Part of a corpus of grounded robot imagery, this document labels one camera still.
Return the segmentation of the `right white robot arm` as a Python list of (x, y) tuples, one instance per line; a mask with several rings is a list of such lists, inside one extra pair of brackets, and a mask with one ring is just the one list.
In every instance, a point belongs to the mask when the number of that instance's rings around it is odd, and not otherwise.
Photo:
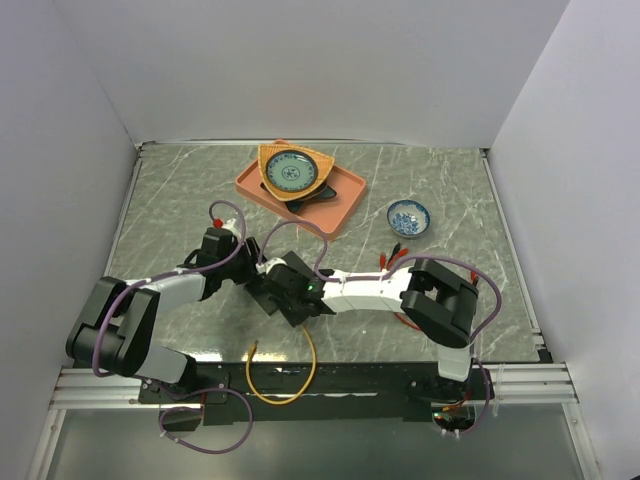
[(479, 292), (437, 261), (420, 259), (392, 274), (336, 270), (320, 276), (273, 259), (259, 265), (257, 272), (262, 287), (292, 326), (351, 311), (407, 316), (436, 344), (439, 391), (456, 399), (471, 388), (471, 327)]

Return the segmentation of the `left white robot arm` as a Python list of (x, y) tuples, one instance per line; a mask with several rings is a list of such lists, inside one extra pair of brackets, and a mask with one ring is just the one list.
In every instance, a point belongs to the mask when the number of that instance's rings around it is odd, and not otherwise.
[(197, 362), (185, 353), (152, 343), (158, 315), (200, 302), (226, 280), (236, 285), (257, 278), (259, 246), (229, 228), (210, 227), (201, 246), (173, 270), (150, 279), (100, 278), (66, 340), (65, 352), (95, 375), (139, 377), (162, 382), (174, 401), (198, 389)]

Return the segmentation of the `black network switch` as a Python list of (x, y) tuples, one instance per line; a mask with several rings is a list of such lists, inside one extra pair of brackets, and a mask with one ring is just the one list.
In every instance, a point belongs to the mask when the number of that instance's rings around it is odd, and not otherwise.
[(324, 312), (322, 282), (294, 252), (285, 254), (283, 261), (268, 273), (259, 274), (244, 289), (269, 316), (280, 312), (296, 327)]

